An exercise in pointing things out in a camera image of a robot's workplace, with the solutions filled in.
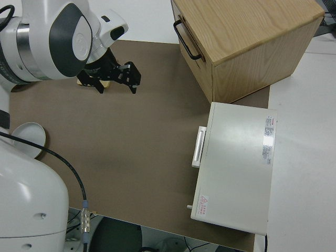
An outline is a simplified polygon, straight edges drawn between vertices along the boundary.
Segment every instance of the small wooden block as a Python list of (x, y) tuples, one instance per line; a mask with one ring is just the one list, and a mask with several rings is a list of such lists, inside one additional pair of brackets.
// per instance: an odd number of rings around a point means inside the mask
[[(104, 88), (108, 88), (110, 86), (111, 81), (110, 80), (101, 80), (100, 82), (102, 83)], [(80, 86), (83, 86), (79, 79), (77, 79), (77, 84), (80, 85)]]

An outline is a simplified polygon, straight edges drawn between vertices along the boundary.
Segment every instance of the black cable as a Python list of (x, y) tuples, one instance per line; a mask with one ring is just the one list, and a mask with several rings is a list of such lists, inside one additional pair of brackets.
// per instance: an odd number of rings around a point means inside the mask
[(60, 159), (63, 163), (65, 163), (70, 168), (70, 170), (72, 171), (72, 173), (75, 175), (75, 177), (76, 177), (76, 179), (77, 179), (77, 181), (79, 183), (80, 189), (82, 191), (83, 200), (86, 201), (87, 198), (86, 198), (86, 192), (85, 192), (85, 188), (84, 188), (83, 182), (80, 179), (80, 177), (79, 177), (77, 171), (75, 170), (75, 168), (72, 167), (72, 165), (65, 158), (63, 158), (61, 155), (57, 154), (56, 152), (54, 152), (54, 151), (52, 151), (52, 150), (50, 150), (50, 149), (48, 149), (48, 148), (46, 148), (44, 146), (38, 145), (36, 143), (32, 143), (30, 141), (27, 141), (27, 140), (24, 140), (24, 139), (21, 139), (21, 138), (17, 138), (16, 136), (9, 135), (9, 134), (3, 133), (3, 132), (0, 132), (0, 136), (12, 139), (12, 140), (20, 142), (20, 143), (24, 143), (24, 144), (33, 146), (33, 147), (38, 148), (38, 149), (41, 149), (41, 150), (43, 150), (45, 152), (48, 152), (49, 154), (57, 157), (58, 159)]
[(189, 248), (189, 246), (188, 246), (188, 243), (187, 243), (187, 240), (186, 240), (185, 236), (183, 236), (183, 238), (184, 238), (184, 243), (185, 243), (185, 245), (187, 246), (187, 248), (188, 248), (188, 250), (189, 250), (189, 252), (190, 252), (191, 250), (190, 250), (190, 248)]
[(79, 210), (78, 213), (71, 220), (68, 220), (67, 223), (72, 222), (79, 215), (80, 212), (81, 212), (81, 210)]
[(193, 251), (195, 248), (200, 248), (200, 247), (203, 247), (203, 246), (208, 245), (208, 244), (210, 244), (210, 243), (205, 243), (205, 244), (196, 246), (196, 247), (192, 248), (190, 251)]
[(267, 235), (265, 236), (265, 252), (267, 252), (267, 247), (268, 247), (268, 239), (267, 239)]
[(14, 15), (15, 7), (13, 5), (6, 5), (5, 7), (2, 7), (0, 9), (0, 14), (4, 11), (8, 10), (8, 9), (10, 9), (10, 11), (9, 11), (7, 17), (0, 24), (0, 32), (8, 25), (9, 21), (11, 21), (11, 18)]
[(88, 251), (88, 244), (84, 243), (83, 244), (83, 252), (87, 252)]
[(187, 246), (189, 252), (193, 251), (195, 248), (200, 248), (200, 247), (203, 247), (203, 246), (205, 246), (205, 245), (210, 244), (210, 243), (205, 243), (205, 244), (202, 244), (202, 245), (199, 245), (199, 246), (190, 248), (189, 245), (188, 245), (188, 243), (187, 243), (187, 240), (186, 240), (185, 236), (183, 236), (183, 238), (184, 238), (185, 245)]

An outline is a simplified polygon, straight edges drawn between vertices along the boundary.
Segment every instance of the warning label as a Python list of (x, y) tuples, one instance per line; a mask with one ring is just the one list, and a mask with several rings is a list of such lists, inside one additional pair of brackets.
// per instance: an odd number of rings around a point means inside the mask
[(262, 145), (263, 161), (266, 164), (271, 164), (273, 156), (273, 142), (274, 142), (274, 118), (268, 116), (265, 122), (264, 142)]
[(198, 203), (198, 211), (197, 214), (201, 216), (206, 215), (206, 209), (208, 206), (209, 197), (205, 195), (200, 195), (199, 203)]

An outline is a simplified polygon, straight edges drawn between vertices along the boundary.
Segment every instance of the black drawer handle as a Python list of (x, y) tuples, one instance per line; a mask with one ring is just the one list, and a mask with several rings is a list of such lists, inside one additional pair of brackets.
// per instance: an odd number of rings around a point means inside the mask
[(182, 21), (181, 21), (180, 19), (177, 20), (177, 21), (175, 21), (175, 23), (174, 23), (174, 30), (175, 30), (177, 36), (179, 37), (179, 39), (180, 39), (182, 45), (184, 46), (185, 50), (187, 51), (187, 53), (188, 53), (188, 55), (189, 55), (189, 57), (190, 57), (191, 59), (193, 59), (193, 60), (201, 59), (201, 57), (202, 57), (201, 54), (193, 55), (193, 54), (191, 53), (189, 47), (187, 46), (187, 44), (186, 44), (185, 41), (183, 40), (181, 34), (180, 34), (179, 31), (177, 30), (176, 27), (177, 27), (179, 24), (181, 24), (181, 23), (182, 23)]

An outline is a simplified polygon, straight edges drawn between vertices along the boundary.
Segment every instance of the cable connector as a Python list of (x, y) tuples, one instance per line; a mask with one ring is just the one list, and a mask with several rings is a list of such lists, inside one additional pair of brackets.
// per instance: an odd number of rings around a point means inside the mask
[(89, 243), (89, 232), (90, 232), (90, 211), (88, 201), (83, 201), (83, 209), (80, 216), (80, 227), (82, 232), (82, 243)]

